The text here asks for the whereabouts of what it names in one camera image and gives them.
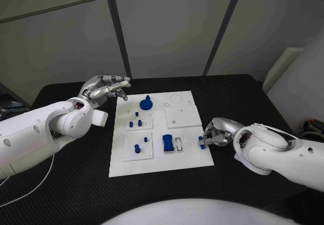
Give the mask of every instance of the small blue part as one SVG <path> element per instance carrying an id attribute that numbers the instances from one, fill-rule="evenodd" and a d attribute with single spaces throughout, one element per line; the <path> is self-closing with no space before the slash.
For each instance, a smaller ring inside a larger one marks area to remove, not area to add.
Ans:
<path id="1" fill-rule="evenodd" d="M 152 107 L 152 102 L 151 102 L 149 99 L 151 99 L 151 98 L 149 98 L 149 95 L 147 95 L 145 99 L 141 100 L 141 102 L 139 102 L 139 108 L 141 108 L 142 110 L 149 110 L 151 107 Z"/>
<path id="2" fill-rule="evenodd" d="M 139 145 L 135 144 L 134 147 L 135 147 L 135 153 L 139 153 L 141 152 Z"/>
<path id="3" fill-rule="evenodd" d="M 198 140 L 201 140 L 201 139 L 203 139 L 203 137 L 201 137 L 201 136 L 198 136 L 198 137 L 197 137 L 197 139 L 198 139 Z M 204 144 L 201 144 L 201 145 L 200 145 L 200 149 L 204 149 Z"/>
<path id="4" fill-rule="evenodd" d="M 164 143 L 164 151 L 174 151 L 171 135 L 162 135 L 162 143 Z"/>

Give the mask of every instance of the black textured tabletop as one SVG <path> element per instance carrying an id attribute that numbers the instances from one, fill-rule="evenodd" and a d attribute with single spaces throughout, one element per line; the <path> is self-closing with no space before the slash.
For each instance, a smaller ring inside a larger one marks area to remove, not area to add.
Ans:
<path id="1" fill-rule="evenodd" d="M 75 97 L 83 83 L 47 85 L 33 108 Z M 246 126 L 262 123 L 291 132 L 256 81 L 249 75 L 135 79 L 126 94 L 190 90 L 203 127 L 214 117 Z M 177 198 L 210 198 L 263 207 L 305 190 L 276 172 L 253 173 L 233 158 L 233 146 L 210 146 L 214 166 L 108 177 L 116 99 L 98 108 L 108 112 L 105 127 L 54 155 L 53 168 L 36 191 L 0 208 L 0 224 L 100 224 L 129 209 Z M 0 204 L 24 195 L 41 181 L 52 158 L 10 177 L 0 187 Z"/>

